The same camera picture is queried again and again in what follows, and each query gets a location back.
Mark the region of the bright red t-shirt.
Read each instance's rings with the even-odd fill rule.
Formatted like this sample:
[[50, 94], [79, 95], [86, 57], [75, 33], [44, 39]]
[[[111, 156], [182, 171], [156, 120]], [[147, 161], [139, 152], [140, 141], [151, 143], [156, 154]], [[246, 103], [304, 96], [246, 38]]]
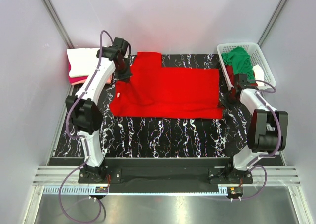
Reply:
[[218, 69], [163, 67], [162, 55], [138, 52], [130, 82], [116, 81], [116, 117], [222, 119]]

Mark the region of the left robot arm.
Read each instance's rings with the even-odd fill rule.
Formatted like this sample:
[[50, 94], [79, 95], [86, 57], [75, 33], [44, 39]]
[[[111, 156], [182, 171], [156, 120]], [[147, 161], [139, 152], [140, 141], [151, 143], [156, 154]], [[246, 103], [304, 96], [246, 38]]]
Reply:
[[99, 97], [112, 75], [118, 81], [130, 82], [130, 53], [131, 45], [123, 38], [116, 37], [111, 46], [101, 46], [97, 51], [98, 63], [93, 73], [74, 96], [68, 96], [65, 100], [68, 112], [66, 124], [72, 124], [77, 131], [69, 137], [81, 140], [85, 156], [83, 164], [79, 166], [80, 174], [97, 183], [108, 177], [99, 140], [103, 121], [97, 106]]

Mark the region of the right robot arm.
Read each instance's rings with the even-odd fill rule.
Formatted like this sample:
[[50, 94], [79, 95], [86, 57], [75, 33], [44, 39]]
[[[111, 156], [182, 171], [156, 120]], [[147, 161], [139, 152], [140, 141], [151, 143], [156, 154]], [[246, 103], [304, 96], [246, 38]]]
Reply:
[[247, 145], [230, 158], [216, 176], [229, 183], [239, 183], [251, 175], [251, 171], [262, 158], [273, 157], [285, 149], [288, 127], [288, 113], [279, 111], [264, 99], [262, 93], [273, 94], [276, 89], [271, 84], [256, 79], [248, 79], [246, 74], [234, 75], [234, 85], [220, 99], [228, 107], [236, 102], [246, 106], [252, 114], [247, 132]]

